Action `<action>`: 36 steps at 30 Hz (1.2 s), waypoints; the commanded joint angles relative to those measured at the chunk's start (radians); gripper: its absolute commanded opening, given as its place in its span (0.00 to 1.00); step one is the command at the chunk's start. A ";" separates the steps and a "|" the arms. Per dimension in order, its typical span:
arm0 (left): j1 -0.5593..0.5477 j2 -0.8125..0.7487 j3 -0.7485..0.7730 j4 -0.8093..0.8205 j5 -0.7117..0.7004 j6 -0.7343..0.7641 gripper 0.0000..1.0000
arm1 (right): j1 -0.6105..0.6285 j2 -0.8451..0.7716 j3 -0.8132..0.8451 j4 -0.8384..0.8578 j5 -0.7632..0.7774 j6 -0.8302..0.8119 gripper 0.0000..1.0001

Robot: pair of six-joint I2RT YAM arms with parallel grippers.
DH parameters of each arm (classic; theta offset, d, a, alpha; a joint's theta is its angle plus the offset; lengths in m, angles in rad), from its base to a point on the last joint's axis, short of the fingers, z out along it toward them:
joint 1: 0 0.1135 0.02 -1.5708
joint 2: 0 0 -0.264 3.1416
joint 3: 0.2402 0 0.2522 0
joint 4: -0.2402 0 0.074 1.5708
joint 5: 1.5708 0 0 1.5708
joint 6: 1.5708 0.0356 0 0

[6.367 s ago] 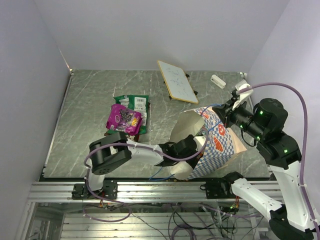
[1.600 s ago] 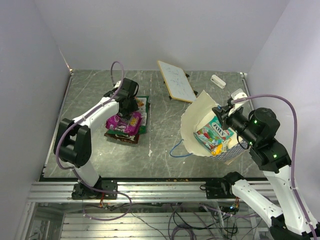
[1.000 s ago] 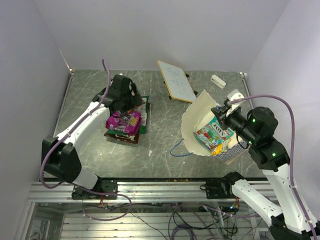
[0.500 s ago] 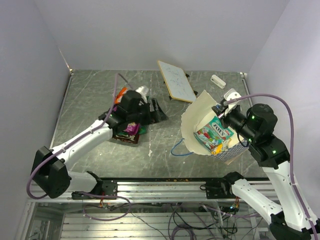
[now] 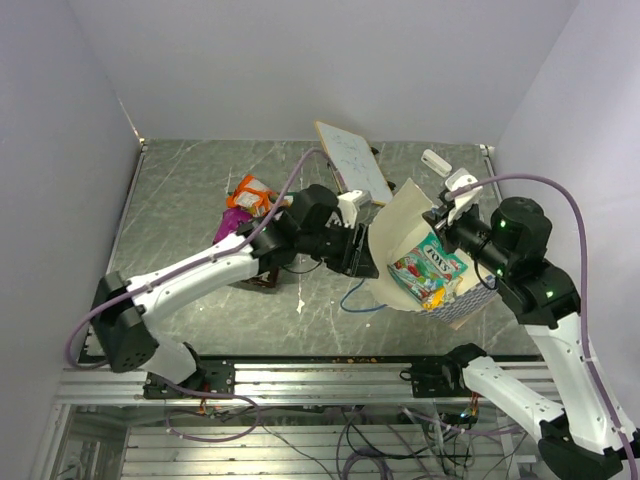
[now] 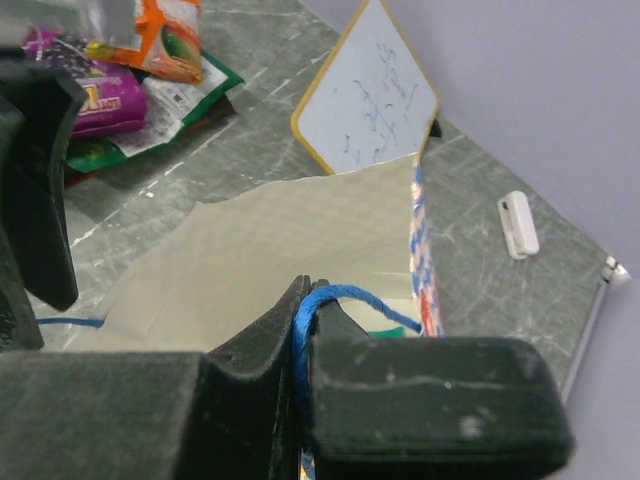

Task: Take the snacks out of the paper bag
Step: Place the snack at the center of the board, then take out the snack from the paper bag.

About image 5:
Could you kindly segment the blue checkered paper bag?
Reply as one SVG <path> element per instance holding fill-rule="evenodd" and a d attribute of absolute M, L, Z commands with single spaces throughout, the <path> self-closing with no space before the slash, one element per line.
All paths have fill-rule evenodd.
<path fill-rule="evenodd" d="M 378 276 L 364 285 L 387 309 L 453 329 L 497 298 L 494 276 L 461 250 L 444 251 L 422 217 L 435 206 L 411 179 L 374 217 L 368 245 Z"/>

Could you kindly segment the brown Kettle chips bag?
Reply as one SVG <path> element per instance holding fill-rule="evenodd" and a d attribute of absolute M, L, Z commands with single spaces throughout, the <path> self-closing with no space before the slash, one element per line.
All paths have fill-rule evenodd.
<path fill-rule="evenodd" d="M 276 267 L 269 271 L 259 273 L 249 279 L 242 280 L 242 283 L 261 288 L 273 289 L 277 285 L 279 271 L 280 269 Z"/>

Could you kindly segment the orange snack packet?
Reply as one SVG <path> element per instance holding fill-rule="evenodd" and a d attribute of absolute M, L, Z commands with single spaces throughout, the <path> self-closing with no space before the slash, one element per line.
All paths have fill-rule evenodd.
<path fill-rule="evenodd" d="M 253 175 L 246 175 L 227 197 L 226 206 L 240 208 L 254 217 L 260 217 L 271 210 L 277 198 L 277 192 Z"/>

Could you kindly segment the purple candy bag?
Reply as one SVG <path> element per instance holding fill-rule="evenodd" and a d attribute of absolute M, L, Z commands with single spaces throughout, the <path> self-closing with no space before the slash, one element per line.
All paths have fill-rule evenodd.
<path fill-rule="evenodd" d="M 240 207 L 228 208 L 223 212 L 222 219 L 213 237 L 212 244 L 215 245 L 226 238 L 230 233 L 237 231 L 240 225 L 248 223 L 253 216 Z"/>

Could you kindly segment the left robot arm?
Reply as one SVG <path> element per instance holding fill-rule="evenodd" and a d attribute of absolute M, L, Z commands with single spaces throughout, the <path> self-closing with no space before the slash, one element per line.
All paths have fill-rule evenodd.
<path fill-rule="evenodd" d="M 369 200 L 362 190 L 336 195 L 313 184 L 296 193 L 290 205 L 273 207 L 164 269 L 130 278 L 105 275 L 90 323 L 107 365 L 115 373 L 142 369 L 154 388 L 182 397 L 212 388 L 211 371 L 195 349 L 162 336 L 156 323 L 221 287 L 287 267 L 299 255 L 348 277 L 376 278 L 369 228 L 357 220 Z"/>

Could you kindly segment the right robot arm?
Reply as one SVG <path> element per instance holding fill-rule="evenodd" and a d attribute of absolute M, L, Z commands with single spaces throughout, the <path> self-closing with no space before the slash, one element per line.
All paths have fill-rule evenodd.
<path fill-rule="evenodd" d="M 543 209 L 530 199 L 507 198 L 490 223 L 476 206 L 455 220 L 453 211 L 447 203 L 422 217 L 446 252 L 461 250 L 494 275 L 499 296 L 537 346 L 560 399 L 536 393 L 472 343 L 442 357 L 442 387 L 492 402 L 532 438 L 560 479 L 610 479 L 625 467 L 636 478 L 639 430 L 605 385 L 587 345 L 586 309 L 571 277 L 545 257 L 552 223 Z"/>

